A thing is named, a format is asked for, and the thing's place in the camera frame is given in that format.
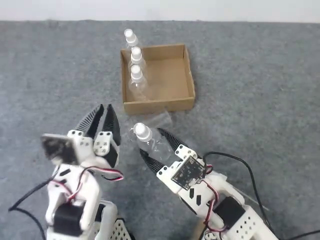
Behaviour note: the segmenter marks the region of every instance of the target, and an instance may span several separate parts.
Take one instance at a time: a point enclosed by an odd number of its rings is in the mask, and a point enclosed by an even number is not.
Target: gray carpet
[[[99,103],[112,103],[126,125],[120,90],[126,27],[146,45],[182,42],[189,49],[196,102],[172,114],[171,130],[200,154],[247,160],[280,237],[320,229],[320,25],[0,22],[0,239],[40,238],[29,218],[7,208],[53,171],[43,133],[66,134]],[[210,162],[254,195],[243,165],[223,157]],[[137,240],[188,239],[197,217],[128,142],[118,169],[125,180],[102,181],[104,197],[117,204]],[[42,189],[22,206],[44,224],[47,204]]]

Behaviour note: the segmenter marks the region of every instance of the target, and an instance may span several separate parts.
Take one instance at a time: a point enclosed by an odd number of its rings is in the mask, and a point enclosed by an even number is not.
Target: wire
[[[41,223],[39,222],[39,220],[33,214],[31,214],[27,210],[24,210],[24,209],[19,208],[19,207],[16,207],[16,208],[12,209],[11,211],[18,211],[20,213],[23,213],[23,214],[29,216],[35,222],[35,224],[38,226],[38,228],[39,228],[39,230],[41,232],[41,238],[43,240],[46,240],[45,231],[44,231],[43,227],[41,226]]]
[[[303,238],[303,237],[306,237],[306,236],[309,236],[309,235],[319,234],[319,233],[320,233],[320,229],[319,229],[319,230],[316,230],[316,231],[306,232],[306,233],[303,233],[303,234],[300,234],[300,235],[297,235],[297,236],[294,236],[294,237],[288,238],[288,239],[286,239],[286,240],[295,240],[295,239],[300,239],[300,238]]]
[[[213,192],[214,194],[214,198],[210,201],[210,204],[209,204],[209,208],[208,208],[208,212],[206,214],[206,217],[205,217],[205,220],[204,220],[204,224],[205,226],[210,230],[210,232],[216,232],[216,233],[220,233],[220,232],[223,232],[226,230],[226,226],[224,226],[223,228],[221,229],[214,229],[214,228],[211,228],[209,226],[209,220],[210,220],[210,216],[211,216],[211,213],[214,209],[214,205],[216,203],[218,203],[219,201],[219,193],[217,192],[217,190],[215,190],[209,183],[207,183],[205,180],[200,180],[197,184],[200,184],[201,182],[204,182],[206,184],[206,186]]]
[[[88,167],[84,168],[84,169],[82,170],[82,172],[80,173],[79,182],[78,182],[78,186],[76,187],[76,191],[75,191],[74,194],[72,194],[71,196],[69,196],[68,202],[71,201],[72,199],[75,199],[75,198],[76,198],[76,196],[77,196],[77,194],[78,194],[78,192],[80,191],[80,188],[81,188],[81,179],[82,179],[84,173],[85,173],[86,171],[88,171],[89,169],[96,169],[96,170],[99,170],[99,171],[101,171],[101,172],[103,172],[103,173],[117,174],[117,175],[119,175],[118,177],[115,177],[115,178],[106,178],[106,177],[104,177],[106,180],[109,180],[109,181],[115,182],[115,181],[120,181],[120,180],[124,179],[123,173],[122,173],[121,171],[117,170],[117,169],[102,168],[102,167],[98,167],[98,166],[88,166]]]
[[[237,160],[241,163],[243,163],[246,168],[248,169],[249,171],[249,174],[250,174],[250,178],[251,178],[251,181],[252,181],[252,186],[253,186],[253,190],[254,190],[254,194],[255,194],[255,197],[256,197],[256,200],[258,201],[258,205],[259,205],[259,208],[260,208],[260,211],[262,213],[262,216],[263,216],[263,220],[265,221],[266,225],[268,226],[268,228],[270,229],[270,231],[275,234],[273,228],[271,227],[270,225],[270,222],[268,220],[268,217],[265,213],[265,210],[264,210],[264,206],[260,200],[260,197],[259,197],[259,194],[258,194],[258,190],[257,190],[257,186],[256,186],[256,181],[255,181],[255,177],[254,177],[254,174],[252,172],[252,169],[251,167],[249,166],[249,164],[241,159],[240,157],[237,157],[237,156],[233,156],[231,154],[228,154],[228,153],[224,153],[224,152],[218,152],[218,151],[209,151],[207,152],[206,154],[203,155],[203,161],[205,163],[205,166],[207,166],[207,160],[206,160],[206,157],[209,156],[209,155],[220,155],[220,156],[225,156],[225,157],[228,157],[228,158],[231,158],[231,159],[234,159],[234,160]],[[291,238],[287,238],[287,239],[281,239],[279,238],[279,240],[296,240],[296,239],[300,239],[300,238],[303,238],[303,237],[306,237],[306,236],[310,236],[310,235],[313,235],[313,234],[319,234],[320,233],[320,229],[319,230],[315,230],[315,231],[310,231],[310,232],[305,232],[305,233],[302,233],[300,235],[297,235],[297,236],[294,236],[294,237],[291,237]]]
[[[214,170],[214,167],[211,164],[208,164],[208,165],[206,165],[205,170],[206,170],[205,174],[208,175]]]
[[[261,200],[260,200],[259,193],[258,193],[257,186],[256,186],[256,181],[255,181],[254,173],[252,172],[252,169],[251,169],[251,167],[249,166],[249,164],[248,164],[245,160],[243,160],[243,159],[241,159],[241,158],[239,158],[239,157],[237,157],[237,156],[233,156],[233,155],[231,155],[231,154],[224,153],[224,152],[218,152],[218,151],[209,151],[209,152],[207,152],[206,154],[203,155],[203,159],[205,160],[206,157],[209,156],[209,155],[225,156],[225,157],[228,157],[228,158],[237,160],[237,161],[243,163],[243,164],[246,166],[246,168],[247,168],[248,171],[249,171],[250,177],[251,177],[254,194],[255,194],[256,200],[257,200],[257,202],[258,202],[260,211],[261,211],[261,213],[262,213],[263,220],[264,220],[265,224],[268,226],[268,228],[271,230],[271,232],[274,233],[274,230],[273,230],[273,228],[272,228],[272,226],[271,226],[271,224],[270,224],[270,222],[269,222],[269,220],[268,220],[268,217],[267,217],[267,215],[266,215],[266,212],[265,212],[265,210],[264,210],[263,204],[262,204],[262,202],[261,202]]]
[[[30,212],[28,212],[27,210],[24,210],[22,208],[19,208],[18,206],[24,201],[26,200],[30,195],[32,195],[33,193],[35,193],[36,191],[40,190],[41,188],[43,188],[45,185],[47,185],[50,181],[52,181],[55,176],[57,175],[58,171],[60,169],[60,166],[57,167],[57,170],[55,171],[55,173],[49,177],[47,180],[41,182],[40,184],[38,184],[37,186],[35,186],[34,188],[32,188],[31,190],[29,190],[25,195],[23,195],[20,199],[18,199],[18,201],[16,201],[9,209],[8,209],[8,212],[11,212],[11,211],[18,211],[20,213],[23,213],[25,215],[27,215],[28,217],[30,217],[34,222],[35,224],[37,225],[37,227],[39,228],[40,230],[40,233],[41,233],[41,237],[43,240],[46,240],[46,235],[45,235],[45,231],[43,229],[43,227],[41,226],[39,220],[34,216],[32,215]]]

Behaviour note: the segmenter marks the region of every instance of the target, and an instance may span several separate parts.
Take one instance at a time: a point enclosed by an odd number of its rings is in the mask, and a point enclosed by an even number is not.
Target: black cable
[[[55,176],[57,175],[58,171],[60,169],[60,166],[58,166],[57,170],[55,171],[55,173],[49,177],[47,180],[41,182],[40,184],[38,184],[37,186],[35,186],[34,188],[32,188],[30,191],[28,191],[25,195],[23,195],[18,201],[15,202],[15,204],[13,204],[9,209],[8,212],[11,211],[18,211],[20,213],[26,214],[27,216],[29,216],[38,226],[40,232],[41,232],[41,236],[42,239],[45,240],[46,239],[46,235],[45,235],[45,231],[43,229],[43,227],[41,226],[39,220],[32,215],[30,212],[28,212],[27,210],[24,210],[22,208],[19,208],[18,206],[24,201],[26,200],[30,195],[34,194],[36,191],[40,190],[41,188],[43,188],[45,185],[47,185],[51,180],[53,180],[55,178]]]
[[[306,232],[306,233],[303,233],[303,234],[300,234],[300,235],[297,235],[297,236],[288,238],[288,239],[286,239],[286,240],[295,240],[295,239],[299,239],[299,238],[303,238],[303,237],[306,237],[306,236],[309,236],[309,235],[319,234],[319,233],[320,233],[320,229],[319,229],[319,230],[316,230],[316,231]]]
[[[256,200],[257,200],[257,202],[258,202],[260,211],[261,211],[261,213],[262,213],[263,220],[265,221],[265,224],[268,226],[268,228],[271,230],[271,232],[274,233],[274,230],[273,230],[273,228],[271,227],[271,225],[270,225],[270,223],[269,223],[269,220],[268,220],[268,217],[267,217],[267,215],[266,215],[266,213],[265,213],[263,204],[262,204],[262,202],[261,202],[261,200],[260,200],[260,197],[259,197],[259,194],[258,194],[258,190],[257,190],[257,186],[256,186],[256,181],[255,181],[254,173],[252,172],[252,169],[251,169],[251,167],[249,166],[249,164],[248,164],[245,160],[243,160],[243,159],[241,159],[241,158],[239,158],[239,157],[237,157],[237,156],[233,156],[233,155],[231,155],[231,154],[224,153],[224,152],[218,152],[218,151],[209,151],[209,152],[207,152],[206,154],[203,155],[203,159],[205,160],[206,157],[209,156],[209,155],[220,155],[220,156],[225,156],[225,157],[228,157],[228,158],[232,158],[232,159],[234,159],[234,160],[237,160],[237,161],[243,163],[243,164],[246,166],[246,168],[247,168],[248,171],[249,171],[250,177],[251,177],[254,194],[255,194]]]
[[[220,156],[225,156],[225,157],[228,157],[228,158],[231,158],[231,159],[235,159],[241,163],[243,163],[246,168],[249,170],[249,174],[250,174],[250,177],[251,177],[251,181],[252,181],[252,186],[253,186],[253,190],[254,190],[254,194],[255,194],[255,197],[256,197],[256,200],[258,202],[258,205],[259,205],[259,208],[260,208],[260,211],[262,213],[262,216],[263,216],[263,220],[265,221],[266,225],[268,226],[268,228],[270,229],[270,231],[275,234],[274,230],[272,229],[271,225],[270,225],[270,222],[267,218],[267,215],[265,213],[265,210],[264,210],[264,207],[262,205],[262,202],[260,200],[260,197],[259,197],[259,194],[258,194],[258,190],[257,190],[257,186],[256,186],[256,181],[255,181],[255,177],[254,177],[254,173],[252,172],[252,169],[251,167],[249,166],[249,164],[241,159],[240,157],[237,157],[237,156],[233,156],[231,154],[228,154],[228,153],[224,153],[224,152],[218,152],[218,151],[209,151],[207,152],[206,154],[203,155],[203,161],[205,163],[205,166],[207,166],[207,161],[206,161],[206,157],[209,156],[209,155],[220,155]],[[300,234],[300,235],[297,235],[297,236],[294,236],[294,237],[291,237],[291,238],[288,238],[288,239],[280,239],[279,240],[296,240],[296,239],[300,239],[300,238],[303,238],[303,237],[306,237],[306,236],[309,236],[309,235],[313,235],[313,234],[319,234],[320,233],[320,229],[319,230],[315,230],[315,231],[310,231],[310,232],[305,232],[303,234]]]
[[[43,229],[43,227],[41,226],[41,223],[39,222],[39,220],[34,216],[32,215],[30,212],[28,212],[27,210],[24,210],[22,208],[19,208],[19,207],[16,207],[14,209],[12,209],[11,211],[18,211],[20,213],[23,213],[27,216],[29,216],[35,223],[36,225],[38,226],[40,232],[41,232],[41,237],[43,240],[46,240],[46,234],[45,234],[45,231]]]

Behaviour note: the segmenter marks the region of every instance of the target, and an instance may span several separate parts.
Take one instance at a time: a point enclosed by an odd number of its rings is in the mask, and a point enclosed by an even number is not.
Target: circuit board
[[[49,160],[59,158],[64,164],[77,164],[72,139],[58,134],[44,134],[41,137],[44,153]]]
[[[202,166],[194,157],[189,158],[182,164],[180,169],[172,176],[171,180],[185,190],[188,190],[192,181],[202,178],[205,167]]]

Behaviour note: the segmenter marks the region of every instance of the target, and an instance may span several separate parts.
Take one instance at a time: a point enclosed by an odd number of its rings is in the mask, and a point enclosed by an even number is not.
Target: red wire
[[[210,186],[209,183],[207,183],[205,180],[201,180],[200,182],[204,182],[206,184],[206,186],[214,193],[214,199],[212,199],[210,201],[210,204],[209,204],[209,209],[208,209],[208,212],[206,214],[206,217],[205,217],[205,220],[204,220],[204,224],[206,225],[206,227],[211,231],[211,232],[216,232],[216,233],[221,233],[223,231],[226,230],[226,226],[224,226],[223,228],[221,229],[214,229],[214,228],[211,228],[209,226],[209,219],[210,219],[210,216],[211,216],[211,212],[214,208],[214,205],[219,201],[219,193],[217,192],[217,190],[215,190],[212,186]]]
[[[98,167],[98,166],[88,166],[88,167],[84,168],[82,170],[82,172],[80,173],[78,186],[76,187],[76,192],[73,194],[73,196],[71,196],[68,199],[68,201],[71,201],[72,199],[76,198],[76,196],[77,196],[77,194],[79,192],[79,187],[80,187],[82,176],[84,175],[85,171],[87,171],[89,169],[98,169],[98,170],[101,170],[101,171],[105,171],[105,172],[109,172],[109,173],[112,173],[112,174],[119,174],[120,175],[120,176],[115,177],[113,179],[109,179],[110,181],[120,181],[120,180],[124,179],[124,175],[122,174],[122,172],[117,170],[117,169],[102,168],[102,167]]]

